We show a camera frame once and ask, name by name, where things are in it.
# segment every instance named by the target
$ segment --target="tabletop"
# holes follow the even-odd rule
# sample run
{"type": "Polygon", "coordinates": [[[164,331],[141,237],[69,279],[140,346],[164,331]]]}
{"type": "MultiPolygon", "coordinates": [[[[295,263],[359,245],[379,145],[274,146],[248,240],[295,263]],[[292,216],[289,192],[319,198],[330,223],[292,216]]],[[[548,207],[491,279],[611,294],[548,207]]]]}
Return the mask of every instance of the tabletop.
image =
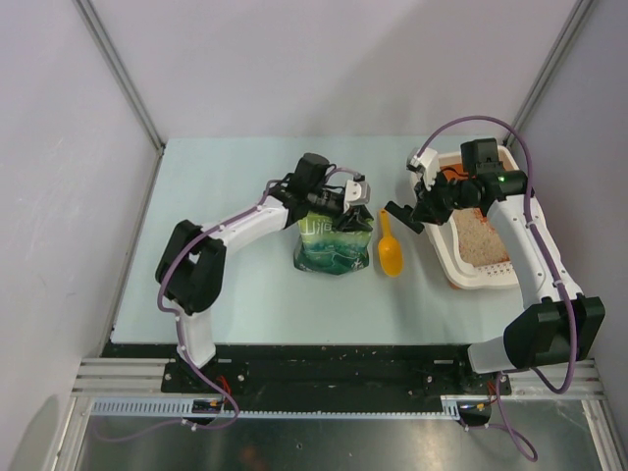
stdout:
{"type": "MultiPolygon", "coordinates": [[[[113,343],[175,343],[172,315],[157,309],[154,273],[176,223],[225,219],[248,208],[269,179],[292,172],[305,152],[364,174],[372,214],[389,200],[413,200],[405,158],[426,136],[171,139],[141,230],[118,312],[113,343]]],[[[444,136],[433,147],[455,151],[472,136],[444,136]]],[[[212,310],[214,341],[225,343],[470,343],[502,334],[522,311],[518,289],[449,286],[426,234],[391,218],[404,269],[382,272],[376,244],[370,266],[342,276],[296,270],[298,228],[266,235],[233,257],[212,310]]]]}

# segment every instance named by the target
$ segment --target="green plastic bag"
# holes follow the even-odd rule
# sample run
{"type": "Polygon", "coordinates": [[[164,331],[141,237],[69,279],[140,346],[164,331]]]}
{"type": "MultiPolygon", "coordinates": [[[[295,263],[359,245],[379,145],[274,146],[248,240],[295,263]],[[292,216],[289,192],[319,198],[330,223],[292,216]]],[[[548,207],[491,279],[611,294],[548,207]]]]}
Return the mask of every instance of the green plastic bag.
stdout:
{"type": "MultiPolygon", "coordinates": [[[[368,212],[368,224],[373,216],[368,212]]],[[[294,250],[294,268],[331,275],[356,272],[369,266],[371,231],[342,233],[332,229],[332,218],[310,212],[298,222],[301,235],[294,250]]]]}

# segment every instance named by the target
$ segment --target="yellow scoop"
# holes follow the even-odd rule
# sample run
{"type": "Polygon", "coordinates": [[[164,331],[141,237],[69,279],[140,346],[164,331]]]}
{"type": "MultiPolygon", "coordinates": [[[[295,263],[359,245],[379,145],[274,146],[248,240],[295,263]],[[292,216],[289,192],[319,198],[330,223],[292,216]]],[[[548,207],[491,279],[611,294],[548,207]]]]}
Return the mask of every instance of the yellow scoop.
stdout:
{"type": "Polygon", "coordinates": [[[403,254],[399,241],[391,234],[391,223],[389,213],[386,209],[380,210],[380,221],[382,223],[382,240],[377,244],[377,251],[380,253],[380,263],[382,269],[389,277],[398,277],[403,270],[403,254]]]}

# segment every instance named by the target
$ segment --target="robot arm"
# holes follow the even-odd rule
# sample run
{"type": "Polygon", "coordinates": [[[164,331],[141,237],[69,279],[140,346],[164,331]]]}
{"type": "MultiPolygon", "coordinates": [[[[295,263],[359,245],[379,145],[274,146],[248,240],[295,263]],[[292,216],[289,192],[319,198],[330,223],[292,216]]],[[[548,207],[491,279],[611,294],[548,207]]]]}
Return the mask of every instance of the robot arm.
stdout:
{"type": "Polygon", "coordinates": [[[164,294],[179,310],[183,344],[197,367],[216,353],[208,309],[220,294],[229,256],[261,236],[290,227],[310,211],[330,216],[337,231],[372,230],[364,209],[370,198],[369,185],[354,173],[343,188],[328,186],[329,177],[337,171],[326,158],[305,154],[293,173],[267,187],[256,206],[219,223],[196,226],[181,221],[175,226],[155,278],[166,283],[164,294]],[[202,235],[206,236],[172,271],[184,248],[202,235]],[[166,280],[169,271],[172,276],[166,280]]]}
{"type": "MultiPolygon", "coordinates": [[[[521,171],[507,172],[498,159],[494,139],[479,139],[461,146],[469,179],[449,182],[440,172],[438,154],[428,149],[413,152],[407,168],[416,175],[414,207],[393,202],[386,209],[417,234],[424,224],[445,223],[455,209],[480,208],[501,237],[519,280],[524,312],[508,325],[503,336],[473,343],[468,349],[472,369],[489,373],[566,362],[570,342],[566,306],[550,267],[524,216],[527,178],[521,171]]],[[[539,219],[539,202],[531,198],[531,214],[539,219]]],[[[587,298],[560,262],[560,253],[545,225],[537,229],[548,246],[571,300],[577,325],[577,359],[586,357],[604,316],[599,298],[587,298]]]]}

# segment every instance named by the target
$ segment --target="litter box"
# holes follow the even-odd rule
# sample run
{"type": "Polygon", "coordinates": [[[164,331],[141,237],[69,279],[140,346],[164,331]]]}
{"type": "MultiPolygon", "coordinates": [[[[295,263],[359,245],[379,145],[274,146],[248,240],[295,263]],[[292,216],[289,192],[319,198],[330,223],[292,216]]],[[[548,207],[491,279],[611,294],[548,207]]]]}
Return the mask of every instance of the litter box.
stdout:
{"type": "MultiPolygon", "coordinates": [[[[508,149],[498,146],[499,160],[503,162],[506,170],[518,170],[512,155],[508,149]]],[[[461,165],[460,152],[451,152],[439,155],[440,167],[461,165]]],[[[412,188],[418,183],[417,176],[411,174],[412,188]]],[[[540,210],[541,220],[546,223],[543,212],[540,210]]],[[[473,266],[462,260],[458,240],[458,230],[453,217],[449,218],[442,226],[426,224],[430,242],[436,249],[443,270],[450,283],[455,288],[480,289],[480,288],[515,288],[519,286],[517,276],[514,273],[510,261],[494,263],[484,266],[473,266]]]]}

